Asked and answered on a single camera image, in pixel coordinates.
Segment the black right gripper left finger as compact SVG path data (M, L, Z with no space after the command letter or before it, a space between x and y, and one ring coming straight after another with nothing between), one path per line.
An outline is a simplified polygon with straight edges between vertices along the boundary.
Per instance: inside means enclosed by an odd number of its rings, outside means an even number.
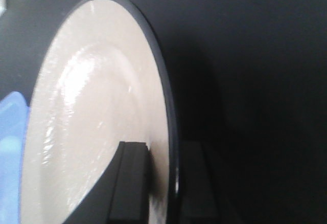
M120 142L106 170L65 223L148 223L150 175L147 145Z

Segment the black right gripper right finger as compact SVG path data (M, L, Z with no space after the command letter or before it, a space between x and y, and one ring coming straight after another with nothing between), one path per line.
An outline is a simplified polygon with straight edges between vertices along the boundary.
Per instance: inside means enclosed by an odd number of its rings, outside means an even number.
M181 144L180 223L243 223L230 202L217 196L200 142Z

